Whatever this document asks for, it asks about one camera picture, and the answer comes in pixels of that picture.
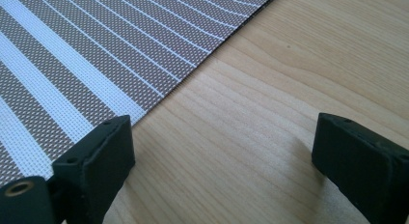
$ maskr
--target wooden table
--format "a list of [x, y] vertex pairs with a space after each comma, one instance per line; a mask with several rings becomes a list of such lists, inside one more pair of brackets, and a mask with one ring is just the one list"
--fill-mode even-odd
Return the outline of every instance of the wooden table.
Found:
[[311, 163], [318, 112], [409, 149], [409, 0], [276, 0], [133, 128], [105, 223], [368, 223]]

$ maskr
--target wooden surface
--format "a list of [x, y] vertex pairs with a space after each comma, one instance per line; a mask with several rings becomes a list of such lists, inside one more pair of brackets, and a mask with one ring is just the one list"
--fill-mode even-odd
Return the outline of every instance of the wooden surface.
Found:
[[105, 223], [368, 223], [311, 164], [318, 112], [409, 149], [409, 0], [276, 0], [133, 128]]

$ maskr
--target light wood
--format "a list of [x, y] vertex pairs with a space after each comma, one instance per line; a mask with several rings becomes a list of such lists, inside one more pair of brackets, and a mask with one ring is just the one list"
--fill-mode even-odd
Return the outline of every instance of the light wood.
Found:
[[368, 223], [311, 164], [318, 112], [409, 149], [409, 0], [276, 0], [133, 128], [105, 223]]

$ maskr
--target striped fabric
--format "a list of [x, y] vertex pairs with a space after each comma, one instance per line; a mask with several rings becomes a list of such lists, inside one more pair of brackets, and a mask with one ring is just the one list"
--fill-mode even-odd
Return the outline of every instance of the striped fabric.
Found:
[[135, 124], [270, 0], [0, 0], [0, 185]]

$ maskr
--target screw hole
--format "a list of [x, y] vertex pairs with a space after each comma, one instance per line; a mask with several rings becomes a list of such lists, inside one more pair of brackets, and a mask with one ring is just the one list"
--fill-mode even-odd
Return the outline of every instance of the screw hole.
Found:
[[18, 182], [18, 183], [13, 184], [11, 187], [9, 187], [6, 190], [5, 195], [7, 197], [18, 196], [20, 194], [27, 192], [32, 187], [34, 187], [34, 184], [31, 181]]
[[76, 157], [67, 159], [67, 163], [75, 163], [76, 161], [78, 161]]

